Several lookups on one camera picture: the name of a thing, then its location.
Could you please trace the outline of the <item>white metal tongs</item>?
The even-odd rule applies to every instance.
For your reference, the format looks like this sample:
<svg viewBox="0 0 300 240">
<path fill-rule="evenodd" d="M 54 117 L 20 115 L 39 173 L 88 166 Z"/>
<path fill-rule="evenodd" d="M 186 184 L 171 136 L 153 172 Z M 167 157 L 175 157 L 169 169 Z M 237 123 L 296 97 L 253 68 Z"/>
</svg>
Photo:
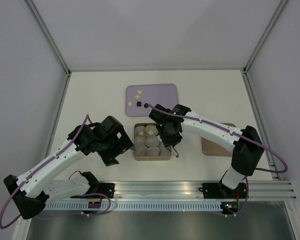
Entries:
<svg viewBox="0 0 300 240">
<path fill-rule="evenodd" d="M 170 151 L 175 155 L 176 158 L 179 158 L 180 155 L 173 145 L 170 146 Z"/>
</svg>

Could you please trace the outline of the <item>beige chocolate box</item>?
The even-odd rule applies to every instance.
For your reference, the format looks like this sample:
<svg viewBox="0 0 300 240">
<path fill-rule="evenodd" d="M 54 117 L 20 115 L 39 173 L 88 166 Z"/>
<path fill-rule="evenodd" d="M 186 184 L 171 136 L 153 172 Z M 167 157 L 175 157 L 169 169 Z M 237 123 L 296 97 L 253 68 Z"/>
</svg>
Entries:
<svg viewBox="0 0 300 240">
<path fill-rule="evenodd" d="M 171 147 L 165 147 L 157 123 L 136 123 L 133 129 L 133 157 L 139 162 L 168 161 Z"/>
</svg>

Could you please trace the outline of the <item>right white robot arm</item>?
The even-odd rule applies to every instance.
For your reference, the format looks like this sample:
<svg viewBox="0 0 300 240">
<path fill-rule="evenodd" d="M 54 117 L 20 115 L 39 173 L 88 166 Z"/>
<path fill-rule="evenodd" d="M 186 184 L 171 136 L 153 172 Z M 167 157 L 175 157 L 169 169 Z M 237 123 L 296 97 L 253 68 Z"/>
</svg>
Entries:
<svg viewBox="0 0 300 240">
<path fill-rule="evenodd" d="M 237 128 L 199 115 L 181 104 L 168 109 L 160 104 L 151 107 L 149 118 L 157 123 L 157 130 L 166 147 L 178 145 L 181 133 L 195 134 L 231 153 L 231 163 L 218 183 L 218 192 L 231 197 L 239 183 L 255 172 L 264 153 L 257 130 L 252 126 Z"/>
</svg>

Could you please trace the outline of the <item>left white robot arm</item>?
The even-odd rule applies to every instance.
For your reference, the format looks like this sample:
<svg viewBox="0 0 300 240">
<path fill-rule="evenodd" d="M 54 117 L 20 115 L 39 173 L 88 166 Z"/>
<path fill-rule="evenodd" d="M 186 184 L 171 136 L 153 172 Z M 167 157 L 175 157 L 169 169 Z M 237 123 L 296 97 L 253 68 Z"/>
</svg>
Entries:
<svg viewBox="0 0 300 240">
<path fill-rule="evenodd" d="M 97 153 L 107 167 L 117 165 L 117 157 L 135 146 L 124 126 L 113 116 L 102 122 L 91 122 L 86 116 L 55 152 L 35 167 L 19 175 L 4 179 L 19 216 L 24 220 L 40 214 L 47 205 L 67 198 L 97 198 L 102 191 L 100 182 L 90 172 L 63 181 L 54 179 L 72 164 Z"/>
</svg>

